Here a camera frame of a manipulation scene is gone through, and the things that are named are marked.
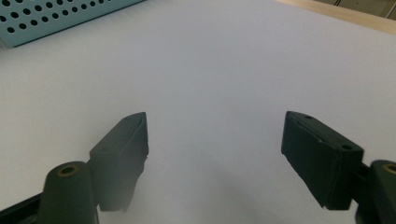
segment table surface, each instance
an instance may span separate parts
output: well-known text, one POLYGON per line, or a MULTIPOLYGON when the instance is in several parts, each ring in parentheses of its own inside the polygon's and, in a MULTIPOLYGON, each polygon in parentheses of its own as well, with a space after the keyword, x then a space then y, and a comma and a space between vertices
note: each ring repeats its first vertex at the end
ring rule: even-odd
POLYGON ((0 51, 0 208, 87 161, 146 111, 150 154, 101 223, 354 223, 319 207, 280 153, 286 111, 396 161, 396 38, 275 1, 148 0, 0 51))

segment white table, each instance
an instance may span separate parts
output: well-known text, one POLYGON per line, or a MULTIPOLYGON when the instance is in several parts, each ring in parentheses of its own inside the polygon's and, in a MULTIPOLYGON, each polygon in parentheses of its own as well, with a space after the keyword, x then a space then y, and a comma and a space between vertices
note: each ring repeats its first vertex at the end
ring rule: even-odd
POLYGON ((0 209, 146 111, 138 206, 101 223, 354 223, 356 204, 321 209, 281 155, 284 115, 396 161, 395 56, 394 35, 252 0, 149 0, 2 50, 0 209))

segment perforated panel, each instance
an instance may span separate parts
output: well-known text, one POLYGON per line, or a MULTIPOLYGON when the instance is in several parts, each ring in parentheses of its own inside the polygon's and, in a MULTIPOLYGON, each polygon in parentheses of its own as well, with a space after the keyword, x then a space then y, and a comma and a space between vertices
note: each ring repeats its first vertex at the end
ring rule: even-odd
POLYGON ((144 0, 0 1, 0 38, 15 47, 144 0))

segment wooden strip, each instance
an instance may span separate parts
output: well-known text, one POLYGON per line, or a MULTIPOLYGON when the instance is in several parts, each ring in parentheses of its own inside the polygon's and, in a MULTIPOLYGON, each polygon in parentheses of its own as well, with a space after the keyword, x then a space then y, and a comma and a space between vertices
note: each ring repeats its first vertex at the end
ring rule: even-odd
POLYGON ((347 8, 335 7, 313 0, 276 0, 287 5, 301 7, 326 16, 331 16, 343 21, 349 21, 377 31, 396 35, 396 21, 354 11, 347 8))

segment perforated basket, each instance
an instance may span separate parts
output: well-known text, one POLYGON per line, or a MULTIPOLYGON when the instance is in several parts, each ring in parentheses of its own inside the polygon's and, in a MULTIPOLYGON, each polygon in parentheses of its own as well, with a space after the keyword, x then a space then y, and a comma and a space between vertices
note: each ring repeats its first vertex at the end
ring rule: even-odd
POLYGON ((0 1, 0 38, 15 47, 144 0, 0 1))

